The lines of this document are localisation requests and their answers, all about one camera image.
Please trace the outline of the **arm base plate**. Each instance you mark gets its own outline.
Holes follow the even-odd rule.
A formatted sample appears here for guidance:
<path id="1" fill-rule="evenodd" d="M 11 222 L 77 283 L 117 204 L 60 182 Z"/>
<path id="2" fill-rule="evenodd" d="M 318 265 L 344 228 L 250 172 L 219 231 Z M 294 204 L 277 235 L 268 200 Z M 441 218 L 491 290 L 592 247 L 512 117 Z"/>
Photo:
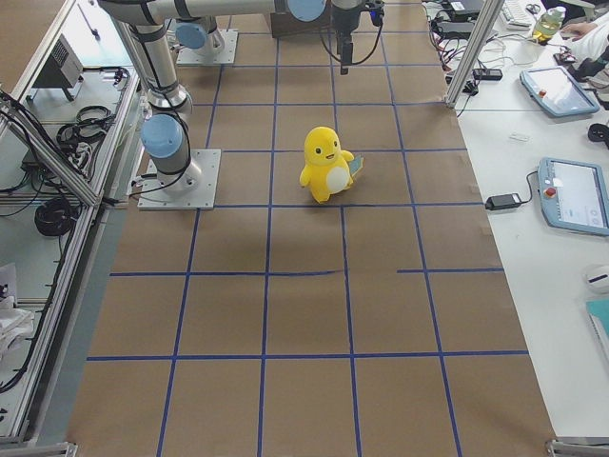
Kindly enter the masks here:
<path id="1" fill-rule="evenodd" d="M 209 67 L 233 64 L 236 55 L 238 31 L 214 30 L 182 25 L 176 31 L 180 44 L 177 65 L 181 67 Z"/>
<path id="2" fill-rule="evenodd" d="M 219 149 L 193 149 L 185 173 L 177 179 L 158 173 L 151 159 L 147 173 L 155 177 L 138 190 L 141 210 L 213 209 L 222 152 Z"/>

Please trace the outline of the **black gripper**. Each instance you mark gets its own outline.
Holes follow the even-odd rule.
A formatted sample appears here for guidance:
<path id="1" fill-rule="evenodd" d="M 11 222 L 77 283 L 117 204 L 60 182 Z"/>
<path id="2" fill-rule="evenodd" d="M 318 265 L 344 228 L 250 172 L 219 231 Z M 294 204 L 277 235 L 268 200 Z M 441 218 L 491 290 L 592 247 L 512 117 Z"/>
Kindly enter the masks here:
<path id="1" fill-rule="evenodd" d="M 347 75 L 353 60 L 352 33 L 360 22 L 361 0 L 331 0 L 331 24 L 336 31 L 340 75 Z"/>

